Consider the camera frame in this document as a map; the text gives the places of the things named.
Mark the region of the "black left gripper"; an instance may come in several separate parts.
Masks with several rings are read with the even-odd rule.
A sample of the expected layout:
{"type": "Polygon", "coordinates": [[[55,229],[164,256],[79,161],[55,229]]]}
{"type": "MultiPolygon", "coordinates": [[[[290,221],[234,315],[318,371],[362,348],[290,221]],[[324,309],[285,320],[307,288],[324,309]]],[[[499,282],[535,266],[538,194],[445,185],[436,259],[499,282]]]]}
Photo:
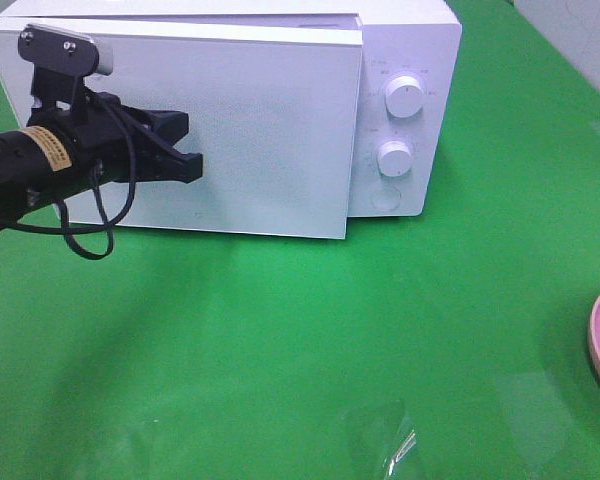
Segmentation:
{"type": "Polygon", "coordinates": [[[138,182],[191,183],[203,176],[203,155],[177,150],[150,153],[150,131],[174,147],[189,133],[182,111],[141,110],[118,97],[87,93],[87,121],[69,109],[31,116],[29,123],[0,133],[0,220],[20,220],[54,205],[68,219],[68,198],[90,191],[104,208],[102,186],[127,186],[116,219],[130,212],[138,182]]]}

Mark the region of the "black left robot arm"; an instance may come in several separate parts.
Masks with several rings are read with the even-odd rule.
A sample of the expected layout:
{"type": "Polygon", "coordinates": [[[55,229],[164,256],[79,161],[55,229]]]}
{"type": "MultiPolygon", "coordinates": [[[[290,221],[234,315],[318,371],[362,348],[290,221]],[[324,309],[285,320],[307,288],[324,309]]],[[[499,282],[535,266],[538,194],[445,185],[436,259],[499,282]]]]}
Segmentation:
{"type": "Polygon", "coordinates": [[[22,218],[111,182],[128,187],[122,210],[102,222],[106,231],[130,210],[140,182],[191,183],[203,175],[200,153],[175,145],[189,132],[182,111],[142,110],[118,97],[90,91],[80,119],[54,108],[31,116],[26,127],[0,133],[0,231],[78,235],[67,219],[58,227],[22,223],[22,218]]]}

